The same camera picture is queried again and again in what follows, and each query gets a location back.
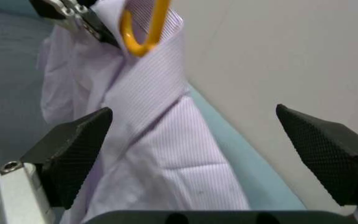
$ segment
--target pinstripe fabric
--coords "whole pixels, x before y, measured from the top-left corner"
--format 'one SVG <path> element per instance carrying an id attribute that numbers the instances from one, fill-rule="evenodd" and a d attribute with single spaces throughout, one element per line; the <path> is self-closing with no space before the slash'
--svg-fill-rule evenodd
<path id="1" fill-rule="evenodd" d="M 132 0 L 136 34 L 148 28 L 152 0 Z M 48 122 L 73 120 L 108 106 L 113 123 L 101 153 L 62 223 L 111 210 L 243 210 L 247 200 L 188 97 L 183 71 L 182 19 L 168 14 L 161 43 L 132 57 L 118 32 L 124 0 L 93 9 L 122 50 L 83 30 L 56 27 L 45 41 L 41 108 Z"/>

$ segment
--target white wall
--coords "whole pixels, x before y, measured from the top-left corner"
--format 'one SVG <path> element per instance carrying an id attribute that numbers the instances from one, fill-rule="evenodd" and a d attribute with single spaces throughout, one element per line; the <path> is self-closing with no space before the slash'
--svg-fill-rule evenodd
<path id="1" fill-rule="evenodd" d="M 174 0 L 187 73 L 305 205 L 345 213 L 301 163 L 275 106 L 358 132 L 358 0 Z"/>

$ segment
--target yellow hanger hook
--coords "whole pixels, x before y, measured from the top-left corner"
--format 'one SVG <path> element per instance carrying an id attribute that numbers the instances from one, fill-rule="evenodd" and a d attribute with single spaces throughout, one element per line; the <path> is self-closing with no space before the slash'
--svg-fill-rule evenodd
<path id="1" fill-rule="evenodd" d="M 139 44 L 133 34 L 131 13 L 128 10 L 124 11 L 121 20 L 121 35 L 129 52 L 142 57 L 158 44 L 170 3 L 171 0 L 156 0 L 151 18 L 149 34 L 143 44 Z"/>

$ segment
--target black gripper pad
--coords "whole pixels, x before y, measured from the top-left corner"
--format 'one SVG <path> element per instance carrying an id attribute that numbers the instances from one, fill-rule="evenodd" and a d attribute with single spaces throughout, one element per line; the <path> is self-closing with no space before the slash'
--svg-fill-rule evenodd
<path id="1" fill-rule="evenodd" d="M 100 109 L 53 128 L 22 156 L 32 163 L 52 207 L 69 209 L 93 166 L 112 122 L 112 110 Z"/>
<path id="2" fill-rule="evenodd" d="M 358 134 L 278 105 L 276 114 L 302 162 L 339 205 L 358 204 Z"/>

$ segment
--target light blue surface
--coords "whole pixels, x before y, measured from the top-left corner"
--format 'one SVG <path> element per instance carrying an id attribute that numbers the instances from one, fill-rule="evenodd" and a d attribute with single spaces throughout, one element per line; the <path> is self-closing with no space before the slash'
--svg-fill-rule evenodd
<path id="1" fill-rule="evenodd" d="M 36 15 L 27 0 L 0 0 L 0 10 Z M 191 88 L 191 92 L 220 149 L 231 163 L 251 208 L 304 210 L 301 201 L 257 151 L 194 88 Z"/>

